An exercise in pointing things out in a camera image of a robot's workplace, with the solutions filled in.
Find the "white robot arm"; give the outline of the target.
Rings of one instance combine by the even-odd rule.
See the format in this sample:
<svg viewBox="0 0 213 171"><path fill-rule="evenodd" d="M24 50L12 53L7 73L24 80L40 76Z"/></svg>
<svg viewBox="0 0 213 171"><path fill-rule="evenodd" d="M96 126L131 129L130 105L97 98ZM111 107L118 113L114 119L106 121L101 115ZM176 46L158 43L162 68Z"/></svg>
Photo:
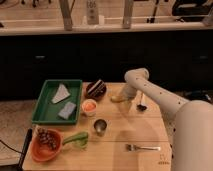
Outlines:
<svg viewBox="0 0 213 171"><path fill-rule="evenodd" d="M213 105L187 100L153 84L146 68L128 70L124 79L124 99L141 91L175 121L171 171L213 171Z"/></svg>

